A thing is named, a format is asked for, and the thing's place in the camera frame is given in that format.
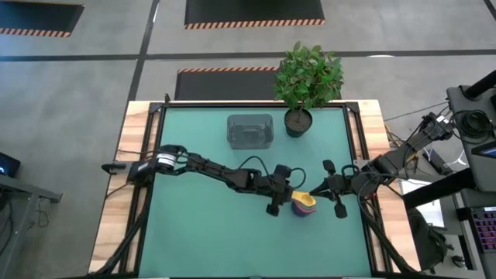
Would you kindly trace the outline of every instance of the green leaves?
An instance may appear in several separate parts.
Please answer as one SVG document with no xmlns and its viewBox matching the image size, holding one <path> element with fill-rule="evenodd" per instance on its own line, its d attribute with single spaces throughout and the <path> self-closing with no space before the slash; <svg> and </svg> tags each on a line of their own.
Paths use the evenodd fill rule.
<svg viewBox="0 0 496 279">
<path fill-rule="evenodd" d="M 293 46 L 293 51 L 298 51 L 300 49 L 300 46 L 301 46 L 301 42 L 300 41 L 296 42 Z"/>
<path fill-rule="evenodd" d="M 288 79 L 288 76 L 283 73 L 276 74 L 276 77 L 279 81 L 286 81 Z"/>
<path fill-rule="evenodd" d="M 340 97 L 343 85 L 341 59 L 320 46 L 309 49 L 297 42 L 287 51 L 276 74 L 275 99 L 283 100 L 289 109 L 321 107 Z"/>
<path fill-rule="evenodd" d="M 318 53 L 320 50 L 322 50 L 322 47 L 321 47 L 321 46 L 319 46 L 319 45 L 314 46 L 314 47 L 312 48 L 312 51 L 315 51 L 316 53 Z"/>
</svg>

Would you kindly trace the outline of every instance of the concrete floor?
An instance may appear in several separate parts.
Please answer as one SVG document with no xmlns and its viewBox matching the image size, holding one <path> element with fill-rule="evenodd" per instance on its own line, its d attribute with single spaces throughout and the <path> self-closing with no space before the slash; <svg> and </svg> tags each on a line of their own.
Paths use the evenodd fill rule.
<svg viewBox="0 0 496 279">
<path fill-rule="evenodd" d="M 0 56 L 139 54 L 152 0 L 71 2 L 86 9 L 70 38 L 0 36 Z M 280 52 L 297 40 L 340 51 L 496 49 L 496 21 L 483 0 L 322 0 L 324 26 L 214 30 L 184 30 L 184 4 L 160 2 L 148 53 Z M 173 96 L 180 68 L 278 61 L 148 60 L 136 99 Z M 343 98 L 376 98 L 387 119 L 442 102 L 448 87 L 471 84 L 495 65 L 496 56 L 347 57 Z M 44 205 L 50 225 L 29 231 L 15 278 L 88 270 L 109 179 L 100 165 L 115 152 L 135 67 L 135 60 L 0 62 L 0 150 L 22 161 L 21 179 L 64 193 L 59 205 Z M 388 124 L 406 137 L 429 111 Z M 454 139 L 433 146 L 446 161 L 462 150 Z"/>
</svg>

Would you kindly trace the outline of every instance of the yellow object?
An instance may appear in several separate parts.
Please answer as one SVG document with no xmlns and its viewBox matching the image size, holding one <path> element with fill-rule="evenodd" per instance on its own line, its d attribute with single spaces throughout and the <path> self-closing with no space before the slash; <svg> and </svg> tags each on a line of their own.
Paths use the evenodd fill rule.
<svg viewBox="0 0 496 279">
<path fill-rule="evenodd" d="M 293 191 L 291 198 L 301 202 L 304 206 L 311 207 L 317 205 L 317 201 L 307 192 Z"/>
</svg>

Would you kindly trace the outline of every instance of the cable bundle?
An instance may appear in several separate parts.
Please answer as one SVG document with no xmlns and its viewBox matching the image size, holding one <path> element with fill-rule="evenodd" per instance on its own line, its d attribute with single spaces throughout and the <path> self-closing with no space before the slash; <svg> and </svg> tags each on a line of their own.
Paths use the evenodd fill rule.
<svg viewBox="0 0 496 279">
<path fill-rule="evenodd" d="M 465 143 L 483 143 L 494 134 L 495 130 L 495 127 L 487 114 L 479 109 L 459 111 L 454 113 L 449 121 L 458 129 L 461 136 L 463 135 L 478 140 L 477 142 L 471 142 L 461 139 L 460 136 L 454 134 L 458 139 Z"/>
</svg>

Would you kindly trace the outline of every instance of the black plant pot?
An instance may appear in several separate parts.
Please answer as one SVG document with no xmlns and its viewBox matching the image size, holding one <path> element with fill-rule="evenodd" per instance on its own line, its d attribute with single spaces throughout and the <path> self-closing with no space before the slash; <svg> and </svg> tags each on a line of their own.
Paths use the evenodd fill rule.
<svg viewBox="0 0 496 279">
<path fill-rule="evenodd" d="M 298 120 L 299 109 L 294 111 L 288 110 L 284 115 L 284 124 L 286 125 L 286 133 L 290 137 L 300 137 L 303 135 L 310 126 L 312 126 L 312 115 L 308 110 L 302 109 L 300 119 Z"/>
</svg>

